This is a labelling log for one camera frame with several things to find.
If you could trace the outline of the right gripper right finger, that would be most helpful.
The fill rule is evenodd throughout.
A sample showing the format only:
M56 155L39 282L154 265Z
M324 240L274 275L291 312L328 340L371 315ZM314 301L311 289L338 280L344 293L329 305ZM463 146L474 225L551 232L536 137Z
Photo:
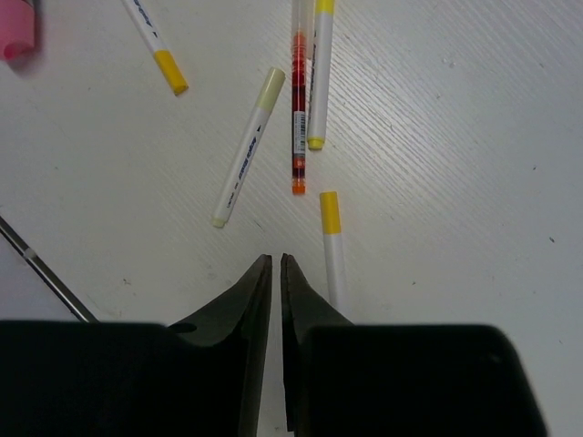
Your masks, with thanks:
M287 428L297 436L544 436L514 345L479 324L357 325L281 258Z

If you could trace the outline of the red refill pen pack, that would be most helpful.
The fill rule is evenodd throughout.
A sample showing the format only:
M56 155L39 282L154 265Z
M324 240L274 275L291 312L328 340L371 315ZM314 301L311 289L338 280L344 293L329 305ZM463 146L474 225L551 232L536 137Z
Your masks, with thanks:
M313 1L291 2L291 191L306 191L306 65L312 58Z

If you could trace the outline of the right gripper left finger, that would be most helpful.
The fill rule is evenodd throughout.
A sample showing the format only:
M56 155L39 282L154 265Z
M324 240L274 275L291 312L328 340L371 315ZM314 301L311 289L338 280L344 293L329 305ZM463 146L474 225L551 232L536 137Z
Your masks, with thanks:
M170 326L5 321L4 436L253 436L272 260Z

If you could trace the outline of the pale yellow white marker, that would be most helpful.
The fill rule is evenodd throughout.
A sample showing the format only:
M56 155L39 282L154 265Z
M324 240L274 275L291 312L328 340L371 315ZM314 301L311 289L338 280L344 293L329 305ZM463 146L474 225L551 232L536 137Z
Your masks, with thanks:
M211 224L214 228L223 228L230 219L284 81L282 70L275 67L269 70L213 209Z

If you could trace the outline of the green thin pen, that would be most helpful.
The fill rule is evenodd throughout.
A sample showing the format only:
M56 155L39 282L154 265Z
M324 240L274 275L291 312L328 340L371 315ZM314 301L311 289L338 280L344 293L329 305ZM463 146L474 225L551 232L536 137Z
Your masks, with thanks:
M4 218L1 218L1 235L78 320L86 323L98 323L98 318L91 313Z

